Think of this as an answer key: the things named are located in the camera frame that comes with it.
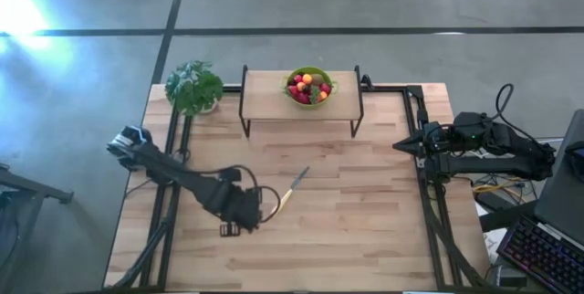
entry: wooden shelf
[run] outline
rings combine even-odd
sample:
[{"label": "wooden shelf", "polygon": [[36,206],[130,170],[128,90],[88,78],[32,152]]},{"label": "wooden shelf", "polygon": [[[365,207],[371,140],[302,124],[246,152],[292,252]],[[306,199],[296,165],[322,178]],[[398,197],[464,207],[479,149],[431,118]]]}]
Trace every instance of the wooden shelf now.
[{"label": "wooden shelf", "polygon": [[327,71],[339,91],[314,110],[303,109],[284,92],[292,70],[248,70],[242,92],[245,120],[356,121],[361,116],[358,77],[355,71]]}]

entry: strawberry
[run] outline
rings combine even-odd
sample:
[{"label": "strawberry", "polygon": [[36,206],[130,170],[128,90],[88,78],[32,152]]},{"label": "strawberry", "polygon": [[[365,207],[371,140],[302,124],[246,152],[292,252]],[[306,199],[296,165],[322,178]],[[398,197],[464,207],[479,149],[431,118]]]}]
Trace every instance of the strawberry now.
[{"label": "strawberry", "polygon": [[298,88],[296,87],[296,85],[290,85],[288,87],[288,92],[290,92],[291,96],[296,97],[296,95],[298,94]]},{"label": "strawberry", "polygon": [[329,94],[330,93],[330,86],[329,86],[329,84],[327,84],[327,83],[320,84],[320,90],[321,91],[324,91],[324,92],[327,92],[327,94]]},{"label": "strawberry", "polygon": [[298,93],[297,101],[303,104],[310,104],[310,98],[308,97],[308,94],[304,92]]}]

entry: keyboard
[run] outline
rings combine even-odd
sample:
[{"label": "keyboard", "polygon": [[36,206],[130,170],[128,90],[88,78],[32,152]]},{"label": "keyboard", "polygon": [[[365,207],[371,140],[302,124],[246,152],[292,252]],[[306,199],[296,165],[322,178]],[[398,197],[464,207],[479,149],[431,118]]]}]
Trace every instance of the keyboard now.
[{"label": "keyboard", "polygon": [[522,217],[507,230],[497,253],[557,293],[584,294],[584,253]]}]

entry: green bowl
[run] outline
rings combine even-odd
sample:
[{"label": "green bowl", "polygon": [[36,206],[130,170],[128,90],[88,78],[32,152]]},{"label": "green bowl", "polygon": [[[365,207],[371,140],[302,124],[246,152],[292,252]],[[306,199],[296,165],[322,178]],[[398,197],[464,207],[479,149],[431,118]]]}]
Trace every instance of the green bowl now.
[{"label": "green bowl", "polygon": [[[292,97],[290,95],[290,93],[288,92],[287,89],[287,83],[290,82],[292,79],[294,79],[294,77],[298,74],[298,73],[305,73],[305,74],[320,74],[322,75],[322,78],[325,80],[325,82],[330,86],[330,94],[327,96],[326,99],[322,100],[321,102],[317,103],[317,104],[309,104],[306,105],[304,103],[300,103],[298,101],[296,101],[294,99],[294,97]],[[298,68],[294,71],[292,71],[292,73],[290,75],[288,75],[287,78],[285,78],[286,83],[284,85],[284,93],[292,100],[294,101],[298,106],[300,106],[301,108],[304,109],[316,109],[320,106],[322,106],[323,104],[325,104],[327,101],[330,100],[330,98],[332,97],[332,95],[337,91],[337,89],[339,89],[339,84],[336,81],[333,81],[330,79],[329,74],[327,74],[324,70],[320,69],[320,68],[316,68],[316,67],[303,67],[303,68]]]}]

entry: sunlight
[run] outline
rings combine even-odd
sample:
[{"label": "sunlight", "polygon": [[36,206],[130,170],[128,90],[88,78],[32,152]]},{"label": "sunlight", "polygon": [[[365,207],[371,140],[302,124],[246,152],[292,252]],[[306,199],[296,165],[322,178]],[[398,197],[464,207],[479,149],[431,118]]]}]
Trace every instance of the sunlight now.
[{"label": "sunlight", "polygon": [[14,36],[33,49],[48,45],[48,37],[29,37],[37,30],[48,29],[47,21],[32,0],[0,0],[0,31]]}]

